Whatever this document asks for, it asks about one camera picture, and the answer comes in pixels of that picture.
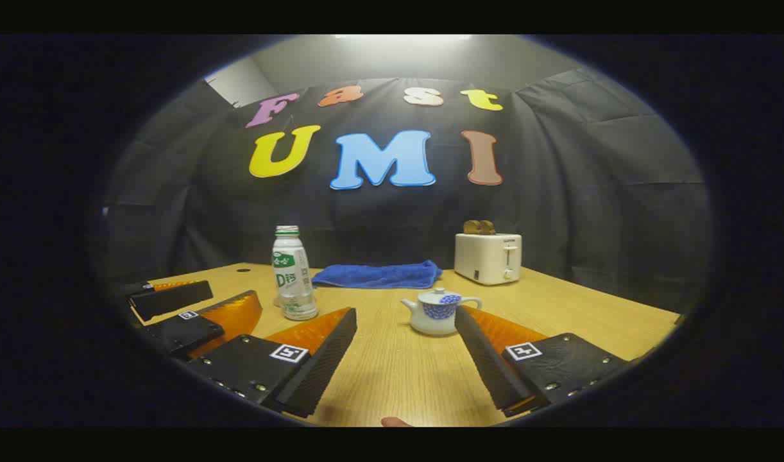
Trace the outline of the ceiling light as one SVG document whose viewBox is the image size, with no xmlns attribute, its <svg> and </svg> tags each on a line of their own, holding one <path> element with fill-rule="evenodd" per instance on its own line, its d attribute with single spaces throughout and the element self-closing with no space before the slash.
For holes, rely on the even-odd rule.
<svg viewBox="0 0 784 462">
<path fill-rule="evenodd" d="M 336 39 L 373 43 L 454 43 L 472 38 L 472 34 L 334 34 Z"/>
</svg>

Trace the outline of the blue towel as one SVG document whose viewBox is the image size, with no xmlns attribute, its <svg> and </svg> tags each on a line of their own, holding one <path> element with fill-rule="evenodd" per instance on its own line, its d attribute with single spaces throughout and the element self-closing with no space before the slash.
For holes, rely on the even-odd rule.
<svg viewBox="0 0 784 462">
<path fill-rule="evenodd" d="M 332 265 L 312 277 L 314 286 L 358 289 L 428 289 L 443 270 L 431 260 L 407 265 Z"/>
</svg>

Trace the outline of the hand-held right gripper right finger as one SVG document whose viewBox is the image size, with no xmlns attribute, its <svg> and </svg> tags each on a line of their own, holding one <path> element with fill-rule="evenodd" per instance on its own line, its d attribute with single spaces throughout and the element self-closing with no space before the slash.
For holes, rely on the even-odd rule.
<svg viewBox="0 0 784 462">
<path fill-rule="evenodd" d="M 506 417 L 568 400 L 627 368 L 626 360 L 577 334 L 548 337 L 476 308 L 457 310 L 456 329 Z"/>
</svg>

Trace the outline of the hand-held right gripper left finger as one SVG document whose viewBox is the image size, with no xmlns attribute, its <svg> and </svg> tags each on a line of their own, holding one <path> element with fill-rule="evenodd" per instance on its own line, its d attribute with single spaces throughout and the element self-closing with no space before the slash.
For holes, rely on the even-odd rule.
<svg viewBox="0 0 784 462">
<path fill-rule="evenodd" d="M 346 307 L 268 338 L 240 334 L 189 361 L 189 369 L 239 400 L 307 418 L 316 411 L 357 331 Z"/>
</svg>

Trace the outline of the white green-label water bottle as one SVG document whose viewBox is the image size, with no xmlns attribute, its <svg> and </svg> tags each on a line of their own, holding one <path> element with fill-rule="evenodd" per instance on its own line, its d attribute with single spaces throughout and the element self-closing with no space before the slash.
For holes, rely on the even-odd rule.
<svg viewBox="0 0 784 462">
<path fill-rule="evenodd" d="M 271 252 L 277 278 L 277 305 L 287 319 L 306 321 L 318 316 L 307 254 L 297 225 L 279 225 Z"/>
</svg>

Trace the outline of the white blue-flower teacup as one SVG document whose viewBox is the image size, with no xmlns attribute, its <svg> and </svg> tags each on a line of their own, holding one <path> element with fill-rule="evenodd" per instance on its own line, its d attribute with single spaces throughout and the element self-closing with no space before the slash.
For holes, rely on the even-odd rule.
<svg viewBox="0 0 784 462">
<path fill-rule="evenodd" d="M 422 334 L 428 336 L 449 336 L 455 334 L 456 329 L 456 314 L 459 308 L 462 308 L 465 302 L 471 302 L 476 305 L 478 310 L 482 310 L 483 303 L 479 298 L 474 296 L 462 296 L 462 299 L 457 305 L 430 305 L 424 303 L 423 295 L 419 293 L 416 301 L 401 299 L 401 304 L 409 308 L 410 319 L 409 324 Z"/>
</svg>

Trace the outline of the white toaster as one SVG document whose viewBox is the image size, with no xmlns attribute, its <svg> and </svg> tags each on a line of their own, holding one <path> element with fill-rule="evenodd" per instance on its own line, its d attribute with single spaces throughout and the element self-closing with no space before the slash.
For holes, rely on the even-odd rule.
<svg viewBox="0 0 784 462">
<path fill-rule="evenodd" d="M 519 234 L 456 234 L 454 272 L 484 286 L 520 278 L 523 237 Z"/>
</svg>

